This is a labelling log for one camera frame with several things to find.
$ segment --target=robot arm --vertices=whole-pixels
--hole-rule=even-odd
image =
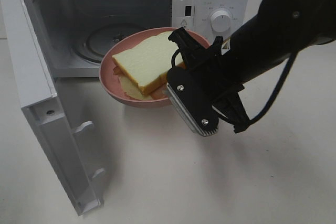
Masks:
[[[258,14],[223,43],[217,37],[207,49],[183,28],[169,40],[179,50],[167,74],[168,95],[190,128],[203,136],[217,132],[218,118],[246,130],[275,101],[299,51],[336,39],[335,0],[263,0]],[[222,47],[227,52],[222,55]],[[176,67],[181,53],[186,69]],[[288,59],[263,110],[253,119],[239,98],[243,84]]]

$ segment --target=bowl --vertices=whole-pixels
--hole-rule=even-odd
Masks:
[[[101,61],[101,65],[99,68],[99,80],[106,92],[110,94],[117,101],[138,108],[159,108],[163,106],[170,105],[170,100],[168,98],[162,98],[157,100],[150,101],[139,101],[130,99],[128,95],[122,90],[119,78],[117,75],[114,75],[113,69],[116,67],[112,60],[112,56],[118,54],[127,49],[131,49],[143,40],[156,36],[164,31],[174,31],[177,28],[173,27],[161,27],[161,28],[153,28],[149,30],[144,30],[139,33],[133,34],[119,43],[115,44],[104,56]],[[187,32],[197,40],[203,47],[208,48],[210,46],[209,42],[202,37],[201,35],[195,33],[194,31],[187,30]]]

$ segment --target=screw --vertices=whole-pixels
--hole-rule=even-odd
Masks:
[[[203,124],[204,126],[207,126],[207,125],[209,124],[209,121],[208,121],[207,119],[203,119],[203,120],[202,120],[202,124]]]
[[[55,114],[55,110],[48,110],[47,111],[47,115],[48,116],[52,116],[52,115],[54,115]]]
[[[298,11],[295,11],[295,12],[293,12],[293,18],[295,18],[295,19],[297,19],[297,18],[299,18],[300,17],[300,12],[298,12]]]
[[[182,92],[184,90],[184,86],[183,85],[177,86],[177,90],[179,90],[179,92]]]

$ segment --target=open microwave door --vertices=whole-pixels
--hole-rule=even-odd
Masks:
[[[93,178],[103,169],[90,174],[76,144],[78,138],[92,137],[93,123],[70,126],[45,61],[43,34],[33,28],[27,10],[29,2],[1,0],[1,5],[23,114],[81,215],[102,203]]]

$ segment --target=white knob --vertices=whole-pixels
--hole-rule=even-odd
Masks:
[[[211,26],[218,33],[228,30],[231,26],[231,14],[224,9],[218,9],[211,15]]]

